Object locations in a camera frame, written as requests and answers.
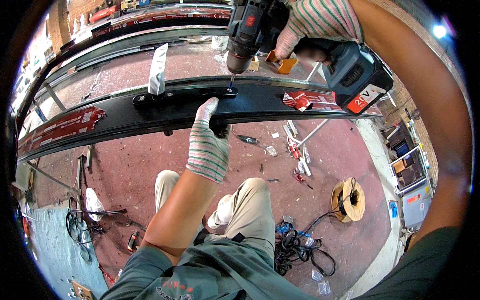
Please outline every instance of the striped work glove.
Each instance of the striped work glove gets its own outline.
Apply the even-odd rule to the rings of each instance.
[[[348,0],[286,0],[287,25],[276,41],[275,56],[287,59],[301,38],[321,37],[334,41],[363,41],[357,16]]]
[[[228,167],[230,125],[210,129],[210,117],[215,113],[217,105],[218,98],[213,97],[198,108],[190,132],[186,167],[195,174],[222,183]]]

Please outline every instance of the khaki pants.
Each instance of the khaki pants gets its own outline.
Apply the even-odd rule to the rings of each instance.
[[[155,181],[155,206],[158,211],[167,200],[180,176],[169,170],[160,172]],[[270,190],[261,178],[245,180],[231,196],[233,203],[232,219],[225,229],[224,235],[209,234],[205,242],[220,239],[231,239],[237,233],[245,236],[242,243],[265,251],[273,260],[275,243],[275,222],[270,206]],[[200,222],[190,245],[193,245],[197,234],[203,229]]]

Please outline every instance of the person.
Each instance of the person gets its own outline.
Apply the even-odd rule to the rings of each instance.
[[[462,92],[422,39],[367,0],[287,5],[279,58],[289,57],[304,36],[365,42],[396,72],[422,115],[439,166],[432,205],[402,260],[358,299],[423,298],[448,259],[468,204],[472,135]],[[215,134],[209,128],[217,104],[211,98],[197,111],[187,169],[181,176],[158,175],[157,212],[140,248],[101,299],[314,299],[273,269],[275,225],[262,179],[247,179],[220,200],[208,224],[228,224],[224,235],[207,234],[192,246],[228,168],[228,129]]]

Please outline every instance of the light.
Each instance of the light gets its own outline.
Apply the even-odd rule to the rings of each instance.
[[[433,28],[433,34],[437,37],[437,38],[442,38],[445,36],[446,34],[446,30],[445,30],[445,27],[441,26],[441,25],[437,25]]]

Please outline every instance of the concrete floor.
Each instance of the concrete floor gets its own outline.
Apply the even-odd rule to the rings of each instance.
[[[215,59],[218,53],[211,50],[209,45],[172,47],[168,51],[167,80],[228,74],[225,65]],[[145,84],[148,80],[150,61],[151,56],[148,53],[140,53],[106,64],[91,97],[128,86]],[[259,72],[247,75],[277,76],[272,73],[272,69],[272,66],[262,63]],[[311,66],[299,64],[290,75],[284,76],[305,79],[311,69]],[[64,87],[57,89],[57,94],[66,107],[79,103],[80,97],[90,91],[99,70],[100,68],[96,68],[82,72],[74,80],[64,84]],[[53,105],[49,117],[58,113],[57,109]],[[300,137],[305,137],[319,122],[321,120],[296,121]],[[398,227],[390,220],[388,199],[385,197],[389,187],[385,179],[386,173],[377,171],[386,165],[381,140],[373,135],[375,131],[370,135],[366,134],[368,127],[370,129],[374,127],[371,124],[364,124],[363,121],[359,123],[363,126],[360,126],[362,134],[349,120],[329,121],[307,143],[312,157],[310,164],[312,176],[307,178],[308,183],[314,188],[311,190],[292,177],[292,170],[297,161],[290,158],[285,148],[286,134],[282,129],[283,124],[284,121],[234,125],[238,134],[258,138],[260,146],[245,144],[235,136],[230,137],[229,170],[206,217],[215,210],[218,200],[223,195],[233,193],[245,179],[278,178],[279,182],[270,183],[275,221],[280,221],[283,214],[289,214],[295,218],[296,227],[303,228],[319,214],[331,209],[331,190],[337,182],[350,176],[355,177],[366,196],[363,219],[358,222],[341,223],[335,217],[327,217],[313,231],[313,237],[321,238],[323,250],[337,261],[336,273],[328,278],[332,295],[326,299],[341,297],[351,289],[358,295],[360,291],[363,292],[373,286],[381,279],[379,276],[385,275],[393,267],[395,255],[392,258],[391,249],[393,243],[397,241],[395,235],[398,237]],[[273,139],[270,134],[275,132],[279,132],[280,137]],[[188,157],[189,133],[190,130],[175,131],[170,137],[163,133],[153,133],[96,144],[93,172],[87,174],[86,178],[88,186],[95,189],[105,209],[126,208],[130,218],[147,225],[155,213],[156,175],[164,169],[182,173]],[[263,145],[273,145],[278,156],[266,155]],[[86,147],[42,157],[40,167],[55,178],[73,185],[76,177],[76,159],[81,153],[86,154]],[[259,171],[260,164],[263,164],[263,173]],[[60,204],[62,206],[68,199],[68,192],[42,176],[37,176],[34,197],[38,207],[59,206],[55,204],[57,199],[62,202]],[[134,230],[132,227],[119,227],[115,221],[122,220],[105,216],[100,223],[107,230],[109,239],[97,236],[94,242],[98,261],[113,277],[129,257],[126,244]],[[380,251],[383,251],[383,260],[378,258]],[[319,256],[316,261],[326,270],[330,270],[327,260]],[[375,262],[378,264],[376,272],[372,272],[369,266]],[[286,278],[317,296],[316,282],[312,280],[311,273],[311,263],[304,263],[289,271]]]

